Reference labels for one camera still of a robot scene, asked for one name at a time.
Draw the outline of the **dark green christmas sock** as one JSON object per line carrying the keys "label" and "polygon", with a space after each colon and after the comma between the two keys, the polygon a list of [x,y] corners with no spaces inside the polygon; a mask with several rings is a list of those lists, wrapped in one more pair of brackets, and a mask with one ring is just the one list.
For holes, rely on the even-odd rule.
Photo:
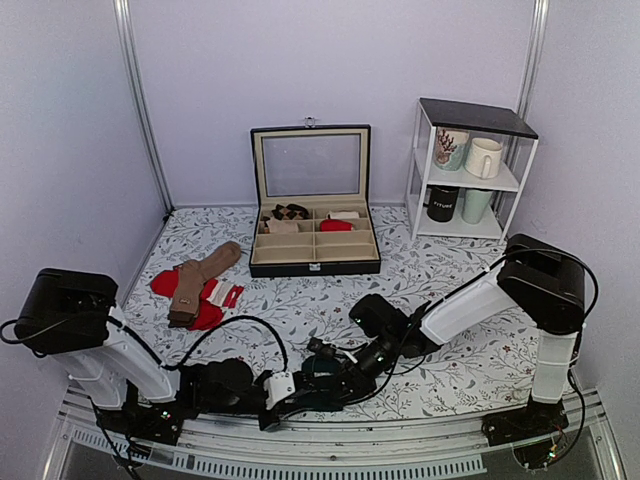
{"label": "dark green christmas sock", "polygon": [[307,358],[293,374],[296,407],[303,411],[335,412],[344,409],[350,390],[341,377],[341,363],[316,355]]}

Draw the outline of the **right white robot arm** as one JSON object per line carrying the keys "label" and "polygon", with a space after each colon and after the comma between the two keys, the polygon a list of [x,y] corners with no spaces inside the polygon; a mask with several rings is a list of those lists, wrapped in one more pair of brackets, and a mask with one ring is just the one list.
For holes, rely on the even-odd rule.
{"label": "right white robot arm", "polygon": [[517,427],[537,436],[552,424],[562,398],[574,347],[587,308],[589,270],[576,256],[525,234],[512,237],[501,258],[442,299],[407,316],[379,294],[362,297],[349,317],[371,343],[322,379],[312,404],[339,411],[374,396],[377,377],[401,357],[438,351],[458,334],[512,308],[520,308],[539,331],[531,403]]}

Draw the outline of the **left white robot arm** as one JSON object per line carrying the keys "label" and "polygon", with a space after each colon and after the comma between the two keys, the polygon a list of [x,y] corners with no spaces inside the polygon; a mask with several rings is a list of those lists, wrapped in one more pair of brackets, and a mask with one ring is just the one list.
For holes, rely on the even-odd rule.
{"label": "left white robot arm", "polygon": [[237,358],[168,364],[127,324],[110,277],[41,270],[19,317],[13,344],[58,361],[89,395],[99,426],[175,443],[201,414],[254,415],[262,430],[294,413],[336,411],[326,377],[265,371],[254,376]]}

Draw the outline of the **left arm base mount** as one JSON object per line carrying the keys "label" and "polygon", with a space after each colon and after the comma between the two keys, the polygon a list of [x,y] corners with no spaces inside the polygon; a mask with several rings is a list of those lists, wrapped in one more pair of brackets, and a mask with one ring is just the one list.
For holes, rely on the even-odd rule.
{"label": "left arm base mount", "polygon": [[150,402],[130,381],[126,381],[126,396],[120,409],[98,407],[97,410],[97,418],[107,430],[124,434],[129,439],[172,446],[178,443],[184,422],[184,414],[176,401]]}

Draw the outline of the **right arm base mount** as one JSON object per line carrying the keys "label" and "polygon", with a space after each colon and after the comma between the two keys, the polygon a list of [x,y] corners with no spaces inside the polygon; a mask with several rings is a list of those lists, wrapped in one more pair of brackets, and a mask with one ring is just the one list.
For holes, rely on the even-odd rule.
{"label": "right arm base mount", "polygon": [[548,378],[535,376],[524,407],[485,415],[481,430],[489,445],[513,443],[567,428],[569,421],[562,401],[567,380],[567,370]]}

